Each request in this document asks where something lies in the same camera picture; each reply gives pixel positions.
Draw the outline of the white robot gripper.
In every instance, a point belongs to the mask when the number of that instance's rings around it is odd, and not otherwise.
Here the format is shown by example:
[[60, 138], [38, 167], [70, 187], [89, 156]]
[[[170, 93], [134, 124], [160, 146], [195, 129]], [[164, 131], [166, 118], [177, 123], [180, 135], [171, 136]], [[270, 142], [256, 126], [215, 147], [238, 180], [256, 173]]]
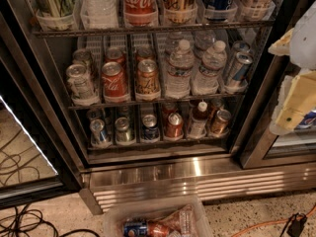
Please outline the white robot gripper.
[[290, 55], [290, 61], [302, 70], [296, 76], [284, 77], [270, 123], [270, 132], [288, 134], [316, 107], [316, 1], [268, 52]]

